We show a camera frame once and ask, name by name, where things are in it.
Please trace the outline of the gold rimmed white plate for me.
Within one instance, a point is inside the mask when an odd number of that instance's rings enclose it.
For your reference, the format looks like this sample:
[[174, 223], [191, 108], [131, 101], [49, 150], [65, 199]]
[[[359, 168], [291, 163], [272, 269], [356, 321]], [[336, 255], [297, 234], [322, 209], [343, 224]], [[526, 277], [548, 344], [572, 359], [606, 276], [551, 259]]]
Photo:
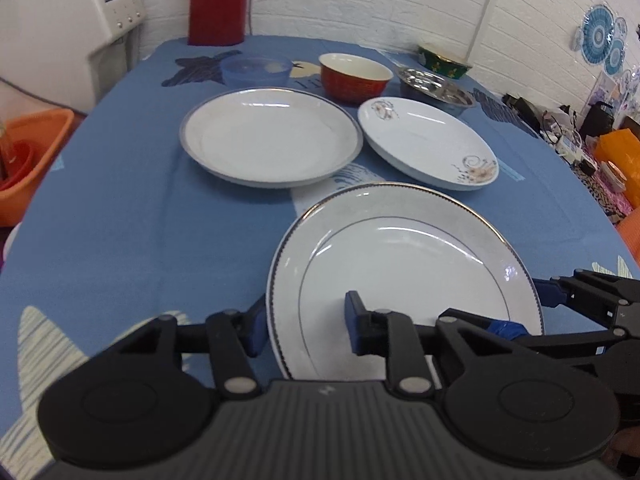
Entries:
[[417, 185], [344, 188], [288, 229], [267, 285], [269, 335], [282, 374], [297, 380], [369, 380], [377, 356], [355, 356], [348, 292], [370, 310], [431, 327], [449, 308], [544, 331], [534, 282], [509, 242], [453, 198]]

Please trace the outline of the grey rimmed white plate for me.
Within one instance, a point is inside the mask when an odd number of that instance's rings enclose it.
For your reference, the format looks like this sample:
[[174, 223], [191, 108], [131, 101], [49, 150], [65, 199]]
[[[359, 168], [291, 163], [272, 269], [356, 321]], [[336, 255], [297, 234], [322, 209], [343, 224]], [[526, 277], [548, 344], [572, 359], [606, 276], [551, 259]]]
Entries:
[[183, 119], [180, 143], [210, 174], [250, 188], [322, 181], [360, 153], [363, 135], [346, 110], [285, 88], [228, 92]]

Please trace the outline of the orange box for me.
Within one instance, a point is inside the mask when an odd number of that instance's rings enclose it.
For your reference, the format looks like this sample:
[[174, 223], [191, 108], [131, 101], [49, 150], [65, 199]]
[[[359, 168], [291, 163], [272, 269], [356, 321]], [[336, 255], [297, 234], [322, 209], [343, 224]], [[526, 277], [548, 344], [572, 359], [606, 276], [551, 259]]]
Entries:
[[612, 162], [628, 182], [639, 183], [640, 141], [630, 129], [612, 131], [600, 136], [594, 157], [598, 162]]

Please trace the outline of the blue printed tablecloth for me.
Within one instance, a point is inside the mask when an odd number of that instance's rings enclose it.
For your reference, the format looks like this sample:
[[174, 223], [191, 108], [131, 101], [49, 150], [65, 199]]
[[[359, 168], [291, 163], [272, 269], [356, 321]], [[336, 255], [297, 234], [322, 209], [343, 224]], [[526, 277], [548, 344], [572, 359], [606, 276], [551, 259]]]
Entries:
[[[273, 253], [308, 207], [359, 182], [416, 184], [363, 144], [338, 176], [311, 188], [263, 190], [220, 180], [183, 151], [183, 117], [227, 92], [214, 79], [222, 55], [325, 53], [416, 66], [410, 54], [296, 37], [248, 37], [228, 48], [169, 40], [93, 109], [52, 165], [1, 271], [1, 478], [32, 479], [51, 456], [36, 408], [58, 376], [168, 313], [201, 323], [245, 310], [266, 289]], [[290, 88], [323, 96], [319, 77]], [[498, 157], [496, 182], [447, 192], [489, 221], [534, 278], [593, 269], [639, 278], [623, 240], [567, 166], [545, 144], [480, 105], [460, 116]]]

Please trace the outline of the white floral deep plate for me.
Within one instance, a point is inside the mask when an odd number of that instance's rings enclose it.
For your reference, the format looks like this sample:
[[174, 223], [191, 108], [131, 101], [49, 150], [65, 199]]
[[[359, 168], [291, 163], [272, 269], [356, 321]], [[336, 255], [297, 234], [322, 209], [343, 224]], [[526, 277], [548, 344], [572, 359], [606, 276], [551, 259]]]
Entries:
[[476, 191], [499, 177], [498, 158], [467, 124], [393, 96], [370, 99], [358, 120], [371, 148], [406, 176], [449, 191]]

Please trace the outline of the blue plastic bowl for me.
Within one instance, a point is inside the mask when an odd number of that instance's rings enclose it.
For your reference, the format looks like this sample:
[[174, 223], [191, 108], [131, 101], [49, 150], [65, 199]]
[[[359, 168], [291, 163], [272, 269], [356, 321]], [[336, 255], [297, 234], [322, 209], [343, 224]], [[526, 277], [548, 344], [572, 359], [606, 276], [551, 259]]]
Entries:
[[221, 77], [230, 89], [285, 87], [293, 63], [277, 56], [238, 54], [220, 62]]

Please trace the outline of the stainless steel bowl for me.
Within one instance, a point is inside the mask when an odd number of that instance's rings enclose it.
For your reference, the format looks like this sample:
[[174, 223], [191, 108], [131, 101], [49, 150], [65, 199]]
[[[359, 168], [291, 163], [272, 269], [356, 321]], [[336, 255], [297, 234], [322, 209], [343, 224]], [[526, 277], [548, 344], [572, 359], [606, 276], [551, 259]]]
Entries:
[[398, 78], [400, 93], [404, 98], [434, 106], [449, 115], [458, 117], [476, 105], [471, 93], [442, 76], [401, 67]]

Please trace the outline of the green gold patterned bowl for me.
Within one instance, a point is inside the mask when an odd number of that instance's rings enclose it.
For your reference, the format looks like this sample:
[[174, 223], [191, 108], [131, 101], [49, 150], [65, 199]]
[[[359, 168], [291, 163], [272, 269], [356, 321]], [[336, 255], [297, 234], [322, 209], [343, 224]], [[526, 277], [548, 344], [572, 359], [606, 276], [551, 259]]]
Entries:
[[424, 68], [449, 79], [460, 79], [472, 68], [468, 63], [447, 58], [446, 55], [442, 55], [423, 44], [418, 45], [416, 53], [419, 63]]

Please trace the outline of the orange plastic basin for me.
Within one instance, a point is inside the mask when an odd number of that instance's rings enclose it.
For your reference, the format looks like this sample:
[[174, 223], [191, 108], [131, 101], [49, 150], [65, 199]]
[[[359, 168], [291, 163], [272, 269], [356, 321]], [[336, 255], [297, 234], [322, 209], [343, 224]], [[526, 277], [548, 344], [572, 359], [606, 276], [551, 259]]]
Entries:
[[75, 114], [67, 108], [54, 108], [23, 115], [6, 123], [18, 162], [15, 179], [1, 183], [1, 226], [16, 226], [35, 195], [38, 186], [70, 135], [75, 130]]

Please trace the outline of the red ceramic bowl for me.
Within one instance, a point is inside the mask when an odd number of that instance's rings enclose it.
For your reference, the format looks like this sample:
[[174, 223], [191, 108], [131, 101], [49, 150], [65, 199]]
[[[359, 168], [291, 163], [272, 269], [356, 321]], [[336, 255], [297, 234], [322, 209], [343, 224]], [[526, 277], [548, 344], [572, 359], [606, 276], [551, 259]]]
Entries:
[[360, 105], [377, 98], [394, 78], [381, 63], [347, 53], [319, 56], [320, 80], [326, 94], [337, 101]]

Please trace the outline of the glass bottle with chopsticks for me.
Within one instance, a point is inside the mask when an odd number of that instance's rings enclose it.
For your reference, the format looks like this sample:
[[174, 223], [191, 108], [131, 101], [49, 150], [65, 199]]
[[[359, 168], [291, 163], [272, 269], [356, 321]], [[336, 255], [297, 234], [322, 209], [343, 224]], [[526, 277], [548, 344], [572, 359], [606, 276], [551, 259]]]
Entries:
[[17, 154], [3, 122], [0, 122], [0, 150], [4, 177], [11, 179], [17, 172]]

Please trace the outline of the red thermos jug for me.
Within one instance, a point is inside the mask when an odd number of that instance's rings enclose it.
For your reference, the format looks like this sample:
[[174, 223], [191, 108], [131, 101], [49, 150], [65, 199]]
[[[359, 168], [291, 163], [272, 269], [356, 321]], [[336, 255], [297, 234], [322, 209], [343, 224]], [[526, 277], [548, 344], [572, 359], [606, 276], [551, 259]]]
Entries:
[[227, 47], [244, 41], [248, 0], [190, 0], [188, 43]]

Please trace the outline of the white screen appliance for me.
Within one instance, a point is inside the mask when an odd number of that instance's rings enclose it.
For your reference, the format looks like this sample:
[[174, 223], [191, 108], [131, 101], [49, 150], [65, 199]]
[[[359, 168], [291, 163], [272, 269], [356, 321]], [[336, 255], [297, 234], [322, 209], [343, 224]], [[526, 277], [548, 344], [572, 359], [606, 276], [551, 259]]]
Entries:
[[128, 72], [142, 0], [1, 0], [1, 81], [90, 113]]

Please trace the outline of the blue decorative wall plates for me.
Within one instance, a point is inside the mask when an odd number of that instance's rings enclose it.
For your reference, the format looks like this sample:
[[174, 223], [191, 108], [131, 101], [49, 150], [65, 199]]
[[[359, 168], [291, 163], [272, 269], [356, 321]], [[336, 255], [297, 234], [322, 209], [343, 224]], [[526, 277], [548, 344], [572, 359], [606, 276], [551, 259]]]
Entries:
[[626, 20], [616, 15], [606, 4], [592, 6], [575, 29], [570, 50], [579, 52], [592, 66], [603, 67], [608, 76], [617, 76], [626, 58]]

